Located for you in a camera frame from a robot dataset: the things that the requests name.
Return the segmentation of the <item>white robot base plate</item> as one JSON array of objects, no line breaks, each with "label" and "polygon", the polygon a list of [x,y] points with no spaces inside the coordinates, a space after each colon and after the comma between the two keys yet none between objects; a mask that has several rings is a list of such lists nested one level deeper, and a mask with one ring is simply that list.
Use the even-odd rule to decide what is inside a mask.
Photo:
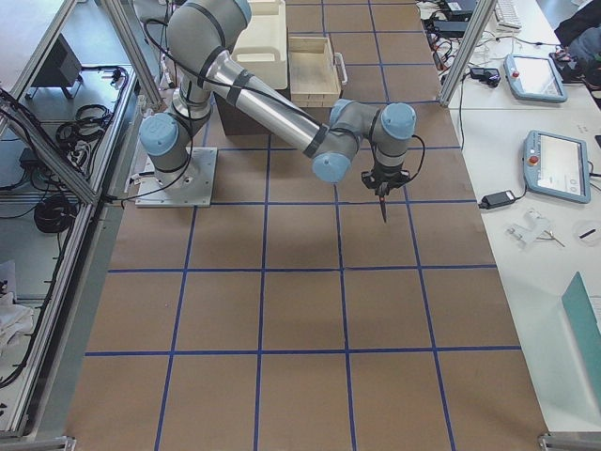
[{"label": "white robot base plate", "polygon": [[146,158],[145,170],[152,174],[141,178],[139,197],[135,205],[141,208],[184,208],[209,207],[211,204],[213,181],[217,163],[217,148],[192,148],[192,161],[183,176],[176,183],[165,188],[179,175],[178,172],[166,175],[159,172],[156,178],[154,164]]}]

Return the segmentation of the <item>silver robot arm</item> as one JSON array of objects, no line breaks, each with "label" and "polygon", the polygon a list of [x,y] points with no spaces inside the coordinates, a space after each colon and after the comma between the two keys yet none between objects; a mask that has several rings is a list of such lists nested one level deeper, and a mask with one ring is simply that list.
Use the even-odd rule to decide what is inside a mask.
[{"label": "silver robot arm", "polygon": [[405,103],[376,108],[357,101],[337,101],[330,123],[323,125],[230,55],[248,26],[252,11],[245,1],[183,1],[171,16],[156,1],[136,1],[143,27],[163,26],[167,43],[157,50],[182,74],[168,109],[145,119],[140,140],[156,176],[178,175],[189,161],[188,143],[210,116],[209,99],[221,97],[311,159],[316,176],[329,183],[343,179],[362,140],[374,159],[362,183],[383,197],[411,180],[403,164],[414,136],[416,115]]}]

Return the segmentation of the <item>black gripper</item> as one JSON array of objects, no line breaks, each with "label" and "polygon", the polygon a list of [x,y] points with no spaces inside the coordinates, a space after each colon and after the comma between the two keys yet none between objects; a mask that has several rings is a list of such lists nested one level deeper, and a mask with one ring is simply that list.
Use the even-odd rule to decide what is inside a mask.
[{"label": "black gripper", "polygon": [[384,170],[375,167],[361,172],[363,185],[368,189],[397,189],[411,181],[408,170]]}]

